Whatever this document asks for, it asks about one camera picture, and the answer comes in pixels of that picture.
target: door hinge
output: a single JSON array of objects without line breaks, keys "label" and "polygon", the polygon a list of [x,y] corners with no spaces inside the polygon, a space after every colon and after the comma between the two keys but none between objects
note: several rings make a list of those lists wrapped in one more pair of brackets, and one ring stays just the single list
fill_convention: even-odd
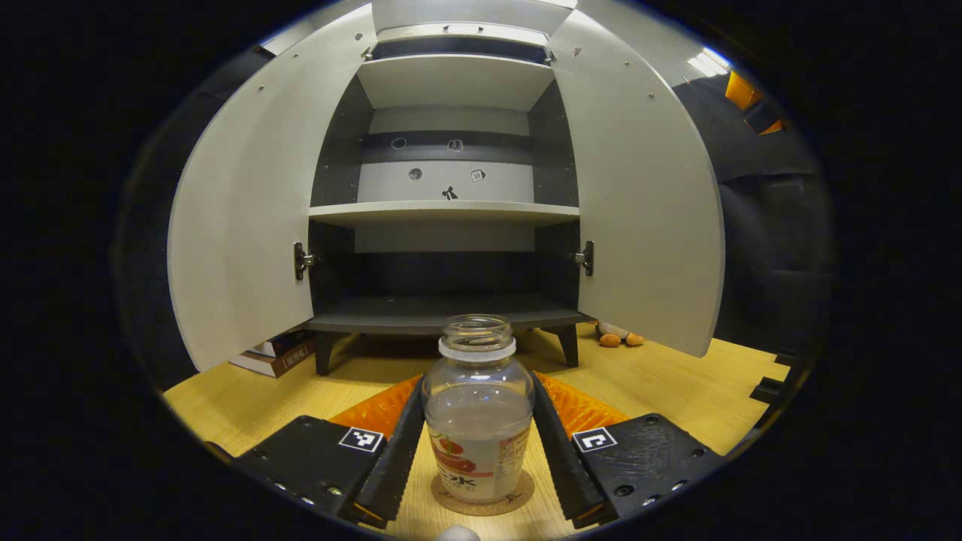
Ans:
[{"label": "door hinge", "polygon": [[317,257],[304,251],[301,243],[294,243],[294,277],[298,280],[304,279],[304,271],[313,267],[317,263]]},{"label": "door hinge", "polygon": [[586,276],[595,274],[595,241],[585,242],[584,251],[574,254],[574,263],[585,268]]}]

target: jar label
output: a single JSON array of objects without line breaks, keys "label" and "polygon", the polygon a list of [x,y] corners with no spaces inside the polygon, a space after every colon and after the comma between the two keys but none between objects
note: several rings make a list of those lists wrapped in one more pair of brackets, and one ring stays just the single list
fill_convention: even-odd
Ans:
[{"label": "jar label", "polygon": [[529,423],[509,438],[468,439],[428,427],[431,447],[444,488],[455,498],[486,500],[506,494],[518,484]]}]

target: cabinet leg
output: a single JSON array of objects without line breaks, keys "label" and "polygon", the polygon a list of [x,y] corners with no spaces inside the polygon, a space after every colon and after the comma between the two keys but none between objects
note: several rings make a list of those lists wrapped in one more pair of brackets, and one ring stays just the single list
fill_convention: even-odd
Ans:
[{"label": "cabinet leg", "polygon": [[314,340],[316,345],[316,351],[314,353],[314,358],[316,359],[316,370],[317,375],[328,375],[331,373],[331,350],[334,349],[334,344],[345,336],[350,336],[349,332],[328,332],[319,331],[314,333]]},{"label": "cabinet leg", "polygon": [[574,324],[556,327],[542,327],[542,331],[550,332],[561,342],[561,351],[565,354],[565,362],[574,368],[578,366],[578,331]]}]

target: clear plastic jar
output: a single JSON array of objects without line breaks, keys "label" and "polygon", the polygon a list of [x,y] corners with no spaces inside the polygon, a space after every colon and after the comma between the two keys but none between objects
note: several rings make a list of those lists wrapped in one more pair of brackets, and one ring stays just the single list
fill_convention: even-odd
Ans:
[{"label": "clear plastic jar", "polygon": [[512,357],[506,318],[449,318],[443,355],[421,387],[444,487],[463,502],[495,502],[518,485],[534,410],[531,375]]}]

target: stuffed toy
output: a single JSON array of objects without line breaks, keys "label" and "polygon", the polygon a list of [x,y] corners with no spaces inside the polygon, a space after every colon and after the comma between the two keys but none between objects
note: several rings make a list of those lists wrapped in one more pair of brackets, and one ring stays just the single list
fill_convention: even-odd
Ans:
[{"label": "stuffed toy", "polygon": [[606,348],[616,348],[622,340],[629,346],[640,346],[645,343],[644,337],[633,332],[628,332],[606,322],[595,323],[597,324],[598,341]]}]

